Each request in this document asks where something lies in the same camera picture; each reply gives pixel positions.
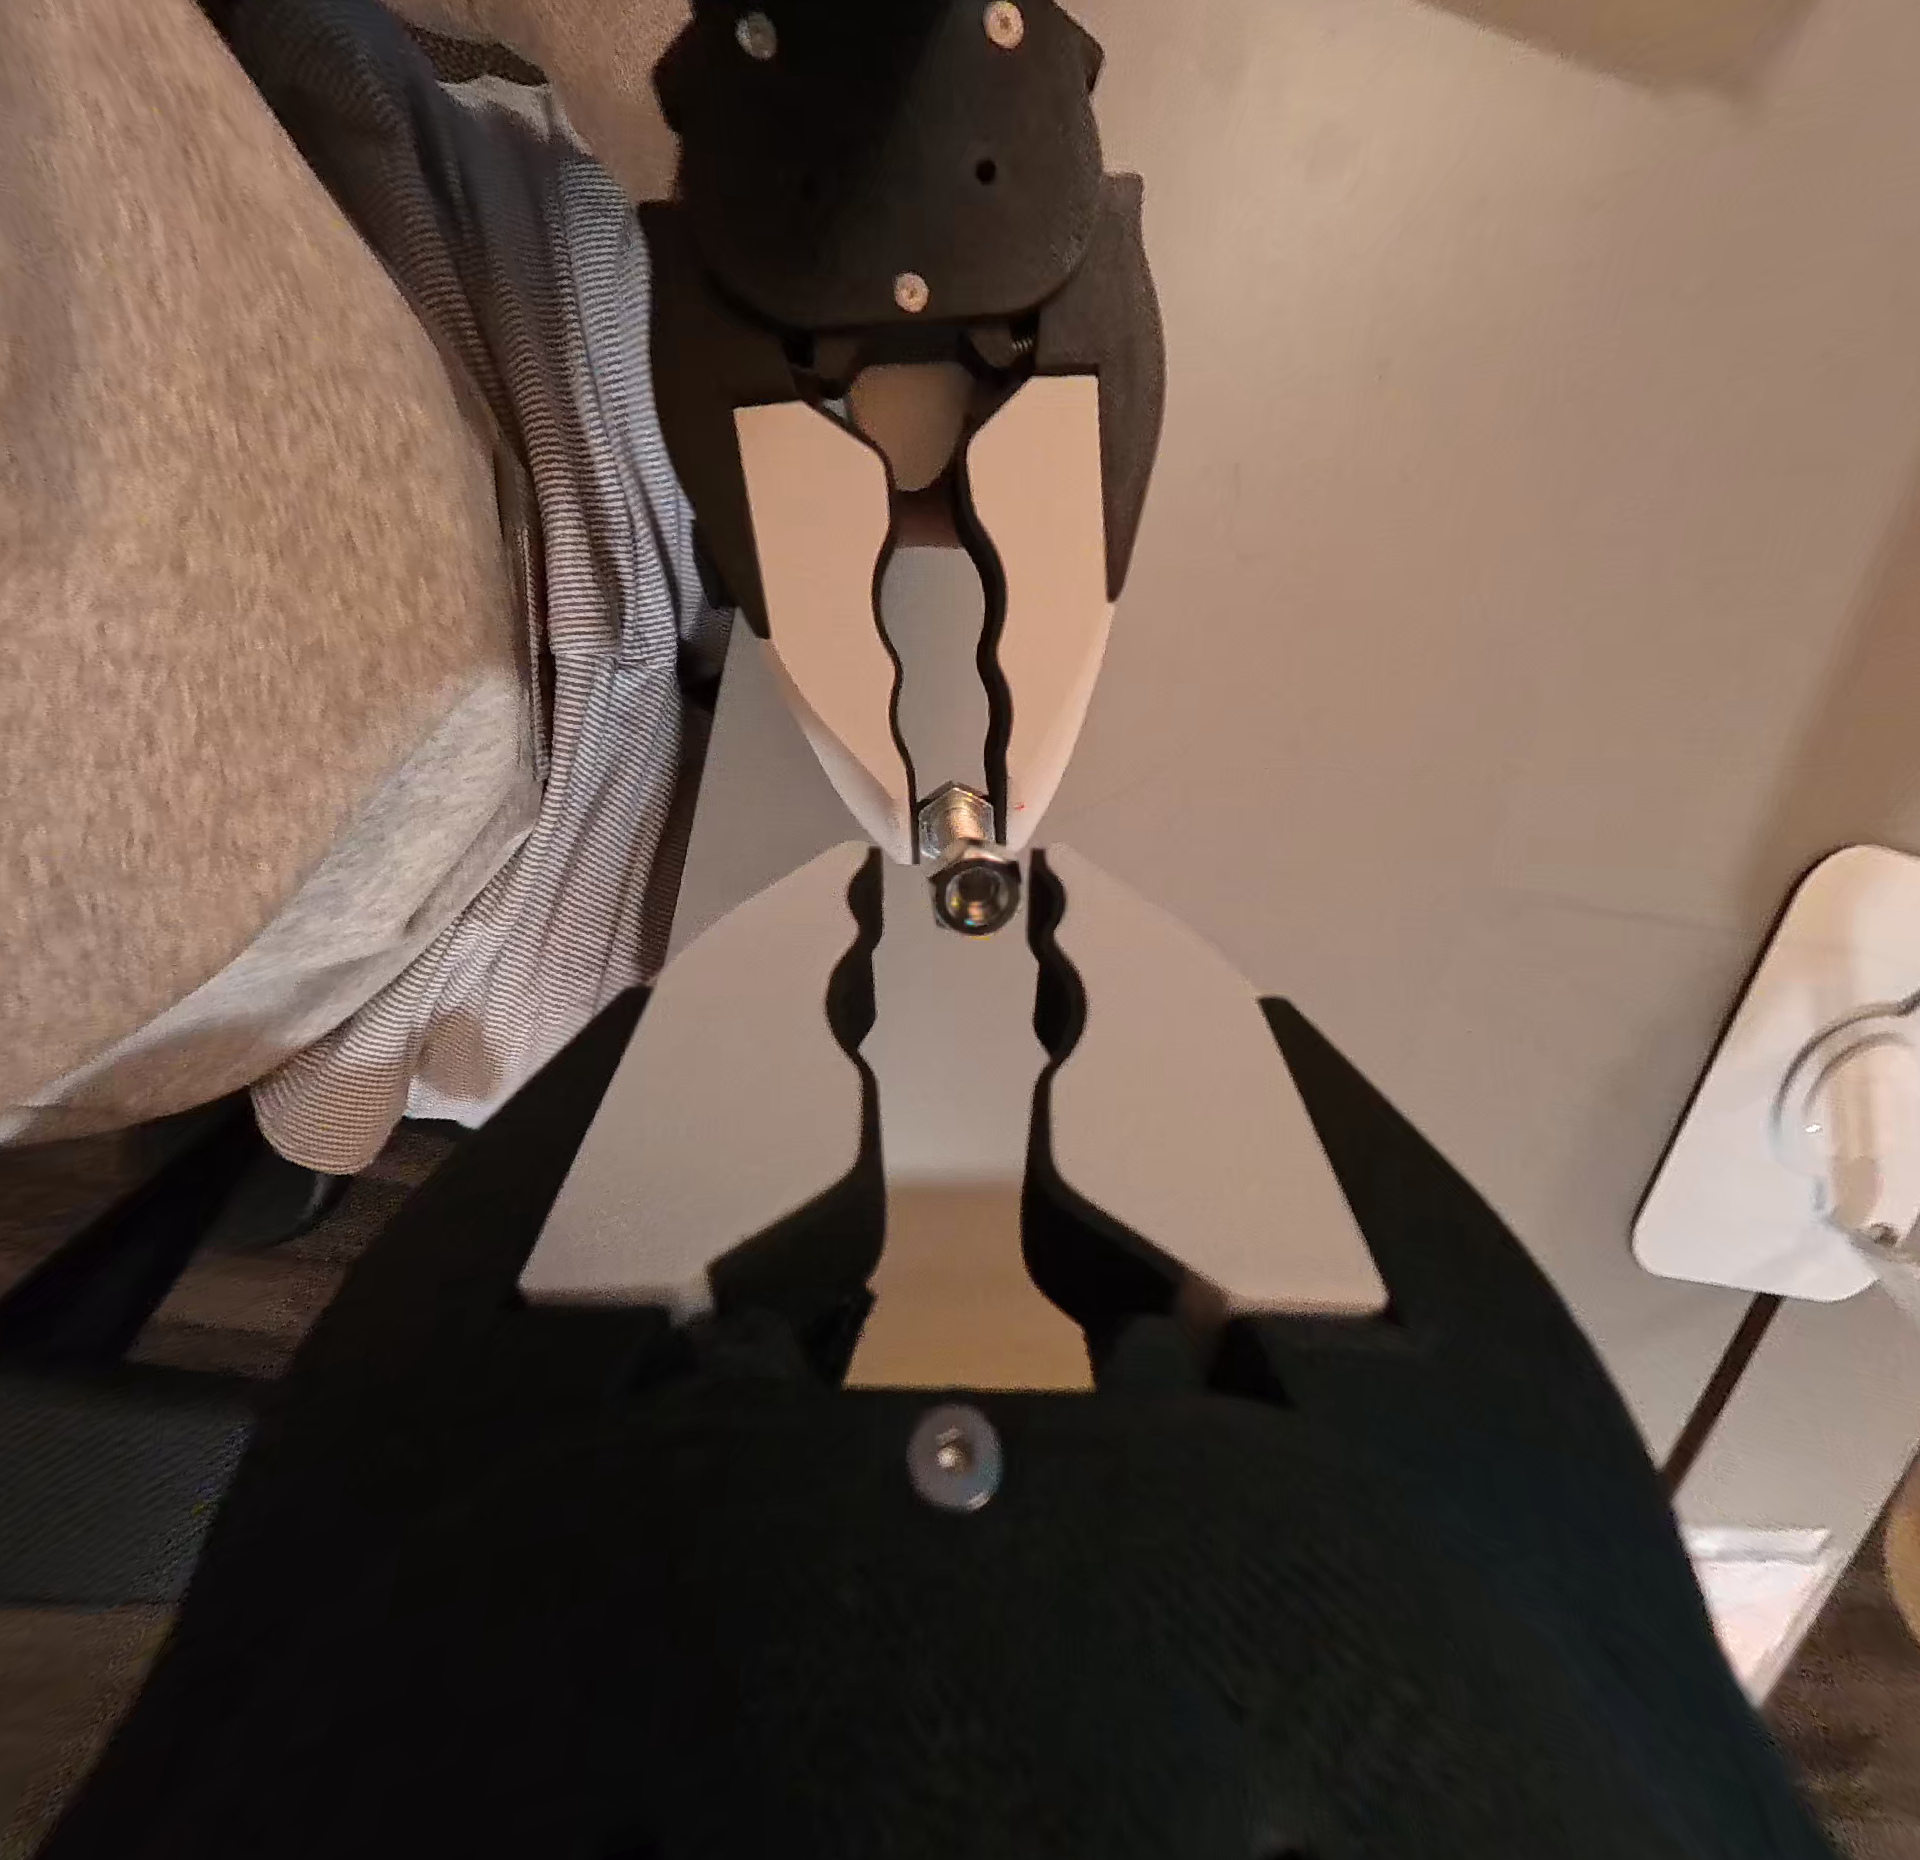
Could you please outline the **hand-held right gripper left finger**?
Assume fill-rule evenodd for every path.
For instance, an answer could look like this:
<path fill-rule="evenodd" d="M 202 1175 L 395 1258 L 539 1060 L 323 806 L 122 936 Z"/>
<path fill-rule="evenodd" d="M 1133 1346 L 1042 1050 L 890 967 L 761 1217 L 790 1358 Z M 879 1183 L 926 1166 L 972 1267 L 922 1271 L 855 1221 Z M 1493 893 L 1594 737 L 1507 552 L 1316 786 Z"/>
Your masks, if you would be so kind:
<path fill-rule="evenodd" d="M 861 1179 L 855 1278 L 885 1189 L 872 1031 L 883 853 L 843 840 L 675 954 L 519 1271 L 534 1306 L 712 1312 L 722 1265 Z"/>

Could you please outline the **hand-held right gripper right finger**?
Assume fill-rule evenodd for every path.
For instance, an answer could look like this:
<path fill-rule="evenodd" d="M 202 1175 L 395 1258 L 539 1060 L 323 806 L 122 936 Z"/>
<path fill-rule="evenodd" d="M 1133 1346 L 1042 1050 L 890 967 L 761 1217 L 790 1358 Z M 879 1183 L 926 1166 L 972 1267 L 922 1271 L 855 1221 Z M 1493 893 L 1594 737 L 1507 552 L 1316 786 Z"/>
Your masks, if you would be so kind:
<path fill-rule="evenodd" d="M 1069 848 L 1026 871 L 1042 1292 L 1073 1321 L 1379 1318 L 1388 1284 L 1255 984 Z"/>

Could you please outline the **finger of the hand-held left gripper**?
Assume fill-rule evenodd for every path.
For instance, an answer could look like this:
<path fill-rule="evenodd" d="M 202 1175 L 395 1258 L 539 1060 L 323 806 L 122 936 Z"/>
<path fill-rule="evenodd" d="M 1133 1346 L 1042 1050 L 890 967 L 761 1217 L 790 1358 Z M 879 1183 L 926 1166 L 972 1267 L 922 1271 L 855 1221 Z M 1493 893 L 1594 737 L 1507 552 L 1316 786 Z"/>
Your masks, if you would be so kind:
<path fill-rule="evenodd" d="M 887 463 L 803 401 L 735 407 L 732 428 L 782 693 L 852 820 L 907 865 L 920 853 L 913 771 L 879 613 L 895 547 Z"/>
<path fill-rule="evenodd" d="M 1107 518 L 1095 374 L 1026 379 L 965 442 L 962 494 L 993 557 L 993 669 L 1007 702 L 1002 838 L 1026 851 L 1107 660 Z"/>

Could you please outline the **steel hex nut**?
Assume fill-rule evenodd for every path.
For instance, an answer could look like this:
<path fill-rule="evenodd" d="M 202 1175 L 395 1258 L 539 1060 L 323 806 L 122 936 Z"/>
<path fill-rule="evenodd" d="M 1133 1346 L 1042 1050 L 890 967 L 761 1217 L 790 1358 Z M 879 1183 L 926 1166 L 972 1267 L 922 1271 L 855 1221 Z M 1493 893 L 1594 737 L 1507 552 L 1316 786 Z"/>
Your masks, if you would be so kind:
<path fill-rule="evenodd" d="M 1019 920 L 1023 865 L 997 851 L 958 851 L 928 871 L 931 911 L 941 929 L 992 936 Z"/>

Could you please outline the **grey desk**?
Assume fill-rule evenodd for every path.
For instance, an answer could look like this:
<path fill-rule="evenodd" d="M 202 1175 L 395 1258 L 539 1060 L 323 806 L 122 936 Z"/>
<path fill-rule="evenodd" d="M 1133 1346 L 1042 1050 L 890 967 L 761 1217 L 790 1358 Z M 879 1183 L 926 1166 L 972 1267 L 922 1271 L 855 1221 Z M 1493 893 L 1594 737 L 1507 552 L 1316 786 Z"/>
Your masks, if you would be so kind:
<path fill-rule="evenodd" d="M 1048 840 L 1291 998 L 1647 1447 L 1628 1235 L 1790 889 L 1918 848 L 1918 0 L 1062 0 L 1165 423 Z"/>

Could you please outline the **tan instruction board stand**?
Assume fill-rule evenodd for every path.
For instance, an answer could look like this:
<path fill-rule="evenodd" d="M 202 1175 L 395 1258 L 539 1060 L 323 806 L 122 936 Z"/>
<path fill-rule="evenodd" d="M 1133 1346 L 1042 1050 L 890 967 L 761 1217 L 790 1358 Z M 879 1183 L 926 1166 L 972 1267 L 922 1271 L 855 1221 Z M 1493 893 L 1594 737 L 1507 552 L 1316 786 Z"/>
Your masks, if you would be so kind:
<path fill-rule="evenodd" d="M 1838 848 L 1790 893 L 1632 1223 L 1705 1287 L 1918 1313 L 1918 853 Z"/>

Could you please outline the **person's torso in grey sweatshirt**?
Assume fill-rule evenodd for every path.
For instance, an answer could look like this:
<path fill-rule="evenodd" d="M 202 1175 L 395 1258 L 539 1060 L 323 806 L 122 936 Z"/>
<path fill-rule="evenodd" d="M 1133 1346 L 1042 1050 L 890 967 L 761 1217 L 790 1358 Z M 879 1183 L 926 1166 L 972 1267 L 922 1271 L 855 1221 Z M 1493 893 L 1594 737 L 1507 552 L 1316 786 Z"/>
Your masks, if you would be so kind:
<path fill-rule="evenodd" d="M 357 1171 L 654 979 L 728 625 L 648 313 L 457 0 L 2 0 L 2 1147 Z"/>

